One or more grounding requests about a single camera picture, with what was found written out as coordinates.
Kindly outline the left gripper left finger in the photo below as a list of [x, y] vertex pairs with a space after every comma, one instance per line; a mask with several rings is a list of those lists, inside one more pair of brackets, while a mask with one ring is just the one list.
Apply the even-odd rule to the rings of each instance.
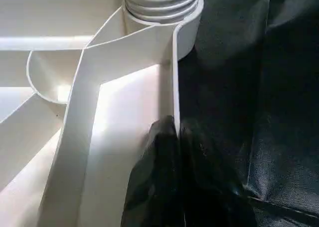
[[154, 122], [130, 173], [123, 227], [180, 226], [180, 156], [172, 116]]

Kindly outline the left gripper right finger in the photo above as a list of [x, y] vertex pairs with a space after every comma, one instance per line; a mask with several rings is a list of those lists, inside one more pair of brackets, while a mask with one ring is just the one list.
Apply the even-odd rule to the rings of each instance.
[[180, 150], [186, 226], [257, 226], [238, 176], [198, 123], [181, 124]]

